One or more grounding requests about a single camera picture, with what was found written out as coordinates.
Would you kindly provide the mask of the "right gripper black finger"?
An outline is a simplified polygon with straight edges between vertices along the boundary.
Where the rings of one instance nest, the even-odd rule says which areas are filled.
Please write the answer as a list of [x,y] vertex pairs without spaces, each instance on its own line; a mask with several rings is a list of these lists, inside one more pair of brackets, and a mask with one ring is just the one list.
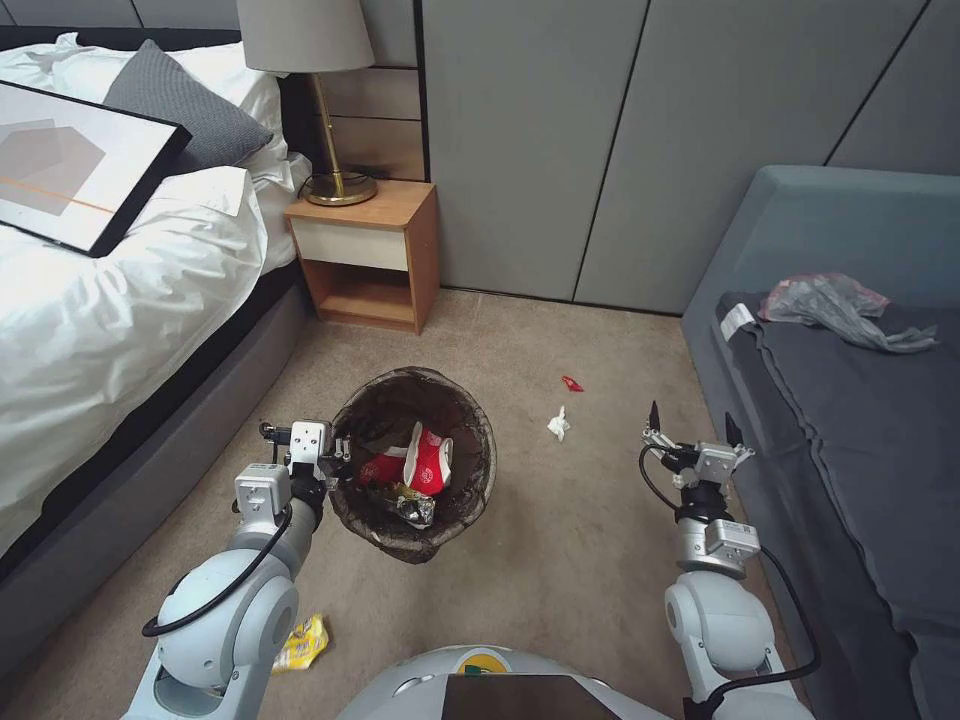
[[646,425],[642,431],[644,449],[656,455],[675,453],[680,446],[662,430],[659,407],[656,401],[651,403]]
[[731,447],[735,456],[733,469],[736,470],[752,458],[755,455],[755,451],[745,444],[743,432],[729,411],[724,415],[724,422],[725,437],[727,444]]

